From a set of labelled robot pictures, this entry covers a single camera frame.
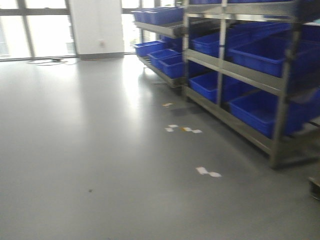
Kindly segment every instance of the metal shelf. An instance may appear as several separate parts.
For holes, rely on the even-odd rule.
[[[236,118],[223,108],[214,104],[212,101],[208,100],[204,96],[200,95],[196,91],[192,90],[190,87],[184,87],[185,95],[195,101],[197,104],[204,107],[211,114],[216,116],[218,119],[223,121],[225,124],[230,126],[233,130],[241,134],[243,137],[248,139],[258,148],[270,154],[272,152],[273,140],[264,136],[257,130],[253,129],[240,119]],[[313,142],[316,138],[320,137],[320,128],[316,127],[313,130],[309,130],[300,134],[293,136],[287,140],[282,140],[279,144],[279,149],[282,155],[288,154],[290,152],[296,151],[298,148],[302,148],[305,145]]]
[[[139,29],[164,35],[172,39],[181,38],[185,31],[185,26],[182,21],[166,25],[154,25],[139,21],[135,21],[134,24]],[[193,28],[213,30],[217,29],[220,26],[220,23],[213,19],[193,19],[191,25]]]
[[[160,78],[162,78],[171,88],[177,88],[177,87],[181,87],[182,86],[182,83],[184,81],[184,77],[179,77],[179,78],[172,79],[172,78],[168,77],[167,75],[165,75],[158,68],[153,66],[148,57],[138,56],[138,58],[144,65],[146,65],[149,69],[154,71]]]
[[[182,37],[183,30],[184,30],[184,24],[182,21],[167,24],[167,25],[154,25],[154,24],[148,24],[148,23],[139,22],[139,21],[135,21],[134,24],[139,29],[164,35],[172,39]]]
[[[272,149],[272,140],[262,135],[260,132],[256,131],[252,127],[248,126],[243,121],[239,120],[235,116],[231,115],[229,112],[220,108],[218,105],[214,104],[212,101],[206,99],[204,96],[200,95],[196,91],[192,90],[190,87],[184,87],[185,95],[191,98],[197,104],[204,107],[210,113],[215,115],[218,119],[223,121],[225,124],[229,125],[233,130],[247,138],[254,145],[262,149],[264,152],[270,154]]]
[[[191,25],[192,19],[194,18],[219,20],[219,58],[189,49],[189,45],[191,44],[189,34],[192,34],[194,30]],[[320,18],[320,0],[258,3],[227,3],[226,0],[222,0],[222,4],[186,6],[184,26],[187,32],[184,39],[184,59],[186,61],[196,62],[218,72],[217,104],[214,104],[187,87],[187,81],[184,83],[185,96],[194,100],[236,132],[265,151],[269,155],[269,163],[273,168],[279,166],[286,154],[294,154],[295,150],[300,147],[306,147],[307,144],[320,138],[320,127],[317,124],[314,124],[314,126],[306,124],[303,131],[295,132],[293,136],[288,137],[283,135],[287,123],[288,109],[290,107],[290,101],[288,101],[288,99],[295,95],[303,94],[307,92],[308,89],[315,88],[320,84],[320,70],[304,75],[303,77],[307,77],[308,79],[307,82],[301,81],[295,85],[291,85],[290,83],[292,60],[295,59],[296,49],[300,41],[301,25],[318,18]],[[291,44],[285,51],[286,60],[283,64],[281,78],[226,61],[226,49],[224,46],[230,20],[291,23],[291,31],[293,34],[291,35]],[[272,139],[267,138],[223,108],[223,75],[233,77],[278,96]]]
[[[309,22],[319,18],[320,1],[251,2],[189,5],[188,17],[217,18],[244,21]]]
[[[228,61],[223,61],[222,67],[220,68],[219,58],[191,49],[187,49],[184,54],[186,59],[188,60],[206,66],[207,68],[210,68],[212,70],[219,71],[222,74],[253,85],[271,94],[278,96],[283,90],[283,80],[281,78],[265,74],[260,71],[252,70],[250,68]]]

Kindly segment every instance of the blue plastic bin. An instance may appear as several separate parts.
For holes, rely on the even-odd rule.
[[[287,39],[290,37],[290,31],[282,31],[272,36]],[[301,31],[301,40],[320,43],[320,27],[314,25],[303,25]]]
[[[239,34],[237,31],[230,29],[227,43],[229,48],[234,48],[246,44],[250,41],[249,34]],[[194,50],[213,57],[219,57],[220,33],[216,32],[210,35],[202,36],[192,40]]]
[[[181,22],[184,19],[183,7],[164,7],[146,12],[150,17],[150,24],[165,25]]]
[[[182,55],[176,55],[160,61],[163,65],[163,72],[172,79],[180,78],[185,72],[185,63]]]
[[[148,15],[146,15],[145,13],[148,12],[148,11],[159,9],[159,8],[160,7],[140,8],[140,9],[137,9],[135,11],[131,11],[131,13],[133,13],[134,20],[136,22],[149,23],[150,20],[148,19]]]
[[[289,41],[276,37],[267,37],[251,42],[229,52],[233,62],[276,77],[282,76],[285,50]],[[301,41],[297,59],[292,64],[291,77],[299,77],[314,71],[320,66],[320,45]]]
[[[160,63],[161,60],[167,59],[176,55],[180,55],[180,53],[171,49],[164,49],[164,50],[155,51],[148,54],[151,60],[151,64],[160,70],[163,70],[162,69],[163,65]]]
[[[162,71],[172,79],[180,78],[185,75],[185,63],[183,62],[182,55],[176,55],[160,61],[162,64]],[[206,71],[206,67],[196,62],[189,61],[189,75],[202,74]]]
[[[197,93],[201,94],[206,99],[217,103],[218,73],[216,71],[190,78],[189,83],[190,87]],[[254,89],[254,87],[248,86],[246,83],[240,82],[229,76],[224,76],[222,101],[228,102],[252,89]]]
[[[308,121],[320,116],[320,89],[313,95],[306,104]]]
[[[270,2],[290,2],[292,0],[229,0],[230,4],[241,4],[241,3],[270,3]]]
[[[222,0],[191,0],[190,4],[220,4]]]
[[[231,113],[238,119],[268,138],[272,137],[276,122],[277,96],[259,91],[232,100],[229,105]],[[304,112],[302,105],[290,104],[284,130],[285,135],[290,135],[303,128],[306,119]]]
[[[170,37],[161,35],[160,39],[167,43],[167,47],[169,49],[175,50],[178,53],[182,53],[182,50],[183,50],[183,39],[182,39],[182,37],[170,38]]]
[[[250,40],[253,42],[289,28],[290,25],[288,23],[250,22],[238,24],[234,27],[234,30],[239,33],[248,33]]]
[[[163,41],[149,41],[138,43],[133,46],[135,47],[135,51],[138,56],[146,57],[150,53],[165,49],[167,44]]]

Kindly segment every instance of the window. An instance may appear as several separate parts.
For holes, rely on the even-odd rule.
[[[74,56],[68,2],[0,0],[0,59]]]
[[[175,6],[175,0],[161,0],[161,6],[162,7],[174,7]]]
[[[26,7],[28,9],[65,9],[65,0],[26,0]]]
[[[75,54],[68,50],[74,40],[67,15],[28,16],[28,22],[36,57]]]
[[[140,31],[133,23],[132,14],[122,14],[124,51],[131,53],[135,51],[134,45],[141,43]]]
[[[123,9],[136,9],[139,8],[139,0],[122,0]]]
[[[155,1],[154,0],[143,0],[142,1],[142,7],[143,8],[154,8],[155,7]]]
[[[0,9],[17,9],[16,0],[0,0]]]
[[[151,31],[143,31],[143,38],[145,42],[155,41],[157,39],[157,34]]]
[[[30,51],[21,16],[0,16],[0,59],[29,58]]]

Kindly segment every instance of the gray floor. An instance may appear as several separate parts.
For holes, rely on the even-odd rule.
[[[134,55],[0,73],[1,240],[320,239],[315,163],[270,169]]]

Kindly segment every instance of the window frame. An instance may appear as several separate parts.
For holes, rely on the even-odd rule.
[[[153,0],[154,1],[154,7],[161,7],[161,0]],[[178,0],[174,0],[174,5],[177,6],[177,2]],[[139,0],[139,6],[137,8],[123,8],[122,6],[122,0],[120,1],[121,4],[121,8],[122,8],[122,14],[132,14],[132,11],[135,11],[137,9],[142,8],[143,6],[143,0]],[[139,29],[140,31],[140,39],[141,41],[144,43],[145,42],[145,34],[144,34],[144,30]]]
[[[70,11],[70,3],[69,0],[64,0],[66,8],[27,8],[26,0],[16,0],[18,9],[1,9],[0,8],[0,16],[21,16],[23,21],[23,26],[25,29],[27,44],[29,47],[30,55],[31,57],[27,58],[21,58],[21,59],[35,59],[35,50],[33,46],[32,36],[30,32],[30,27],[28,23],[27,16],[46,16],[46,15],[67,15],[70,16],[70,22],[71,22],[71,34],[73,36],[73,39],[75,39],[75,31],[73,28],[72,23],[72,17],[71,17],[71,11]],[[77,54],[77,45],[76,41],[74,41],[74,49],[75,49],[75,55],[73,56],[66,56],[69,58],[76,57]],[[13,61],[18,60],[19,58],[6,58],[6,59],[0,59],[0,61]]]

